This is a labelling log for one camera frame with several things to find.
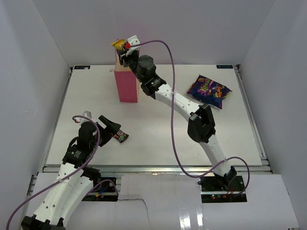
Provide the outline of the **brown M&M's chocolate packet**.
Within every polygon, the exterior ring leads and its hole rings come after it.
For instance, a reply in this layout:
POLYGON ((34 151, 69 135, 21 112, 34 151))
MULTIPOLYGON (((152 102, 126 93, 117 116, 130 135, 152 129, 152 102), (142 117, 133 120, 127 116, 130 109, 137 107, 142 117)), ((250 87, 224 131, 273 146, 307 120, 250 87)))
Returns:
POLYGON ((122 130, 118 130, 117 133, 115 133, 113 135, 113 137, 119 142, 119 143, 123 143, 128 137, 129 135, 126 134, 125 132, 123 132, 122 130))

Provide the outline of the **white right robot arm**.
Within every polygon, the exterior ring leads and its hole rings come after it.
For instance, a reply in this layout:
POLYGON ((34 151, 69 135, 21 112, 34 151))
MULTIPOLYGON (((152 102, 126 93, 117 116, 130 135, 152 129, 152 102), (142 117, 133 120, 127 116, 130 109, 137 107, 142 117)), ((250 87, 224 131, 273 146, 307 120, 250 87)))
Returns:
POLYGON ((120 65, 130 68, 141 84, 142 91, 153 99, 171 107, 172 113, 179 113, 188 123, 188 136, 205 151, 213 166, 217 187, 228 191, 234 185, 236 170, 226 159, 215 130, 215 121, 209 105, 199 105, 176 93, 165 80, 156 74, 153 58, 140 55, 138 48, 130 51, 116 49, 120 65))

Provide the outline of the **yellow M&M's peanut packet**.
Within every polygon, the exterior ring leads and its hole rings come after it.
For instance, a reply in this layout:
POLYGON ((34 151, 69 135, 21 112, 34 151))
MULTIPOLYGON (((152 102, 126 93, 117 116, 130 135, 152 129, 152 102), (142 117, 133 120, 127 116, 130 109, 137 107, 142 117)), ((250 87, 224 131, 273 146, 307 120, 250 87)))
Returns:
POLYGON ((126 40, 125 39, 120 39, 120 40, 117 40, 115 42, 113 42, 111 45, 116 49, 116 50, 122 50, 124 45, 126 43, 126 40))

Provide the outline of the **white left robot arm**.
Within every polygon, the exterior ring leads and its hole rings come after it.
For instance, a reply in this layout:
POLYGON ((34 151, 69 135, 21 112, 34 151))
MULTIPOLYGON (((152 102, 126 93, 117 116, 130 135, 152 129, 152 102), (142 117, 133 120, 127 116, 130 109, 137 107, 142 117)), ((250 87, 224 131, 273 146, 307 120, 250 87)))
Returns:
POLYGON ((83 198, 101 187, 100 171, 87 165, 98 148, 117 134, 121 125, 102 115, 98 118, 102 122, 99 124, 88 111, 72 119, 80 126, 78 136, 69 143, 54 183, 32 196, 47 192, 34 213, 23 218, 23 230, 64 230, 83 198))

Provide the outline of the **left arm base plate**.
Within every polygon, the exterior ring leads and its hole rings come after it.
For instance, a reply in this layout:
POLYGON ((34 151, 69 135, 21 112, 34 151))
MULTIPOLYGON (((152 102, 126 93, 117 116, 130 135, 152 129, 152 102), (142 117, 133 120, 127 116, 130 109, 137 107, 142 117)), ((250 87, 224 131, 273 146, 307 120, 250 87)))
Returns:
POLYGON ((109 181, 101 183, 96 189, 82 199, 82 201, 88 202, 116 202, 117 200, 118 195, 116 194, 115 187, 109 181))

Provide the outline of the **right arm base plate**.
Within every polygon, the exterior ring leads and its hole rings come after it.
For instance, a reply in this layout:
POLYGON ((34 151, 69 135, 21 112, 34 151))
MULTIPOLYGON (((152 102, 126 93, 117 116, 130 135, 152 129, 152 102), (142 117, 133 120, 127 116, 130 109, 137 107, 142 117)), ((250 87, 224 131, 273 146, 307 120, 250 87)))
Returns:
POLYGON ((228 187, 219 185, 214 176, 200 178, 198 185, 201 188, 203 204, 247 202, 246 193, 239 194, 245 187, 242 176, 237 176, 228 187))

